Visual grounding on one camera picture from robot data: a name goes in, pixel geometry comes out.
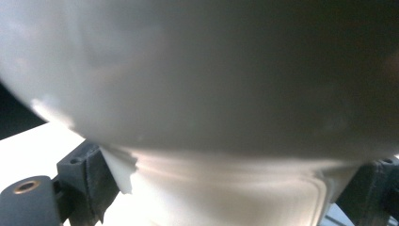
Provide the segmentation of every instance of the black bracket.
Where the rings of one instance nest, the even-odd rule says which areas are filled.
[[[396,157],[362,166],[337,204],[356,226],[386,226],[399,219],[399,160]]]
[[[119,193],[99,146],[83,142],[57,164],[58,175],[24,179],[0,196],[0,226],[93,226]]]

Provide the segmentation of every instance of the white plastic part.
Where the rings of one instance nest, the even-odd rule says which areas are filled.
[[[103,148],[103,154],[122,192],[132,196],[131,214],[145,225],[315,226],[357,169],[332,161],[170,157],[148,150]]]

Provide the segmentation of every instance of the cylindrical hole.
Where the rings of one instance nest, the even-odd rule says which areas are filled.
[[[24,194],[28,191],[35,189],[36,187],[39,186],[39,184],[40,184],[39,181],[28,181],[28,182],[22,183],[22,184],[18,185],[17,187],[15,187],[14,193],[15,194]]]
[[[386,158],[386,159],[384,159],[382,161],[385,162],[385,163],[389,163],[389,164],[393,163],[392,160],[390,160],[389,158]]]
[[[76,164],[76,163],[80,163],[80,162],[82,162],[82,159],[79,157],[75,157],[75,158],[71,159],[71,161],[70,161],[71,164]]]

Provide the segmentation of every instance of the black clamp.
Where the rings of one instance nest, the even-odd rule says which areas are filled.
[[[0,196],[0,226],[93,226],[119,193],[99,146],[88,141],[56,164],[58,175],[24,179]]]
[[[399,160],[396,157],[362,166],[337,204],[357,226],[386,226],[399,219]]]

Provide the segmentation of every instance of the dark background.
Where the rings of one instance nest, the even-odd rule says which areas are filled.
[[[44,123],[45,121],[34,115],[0,84],[0,139]]]

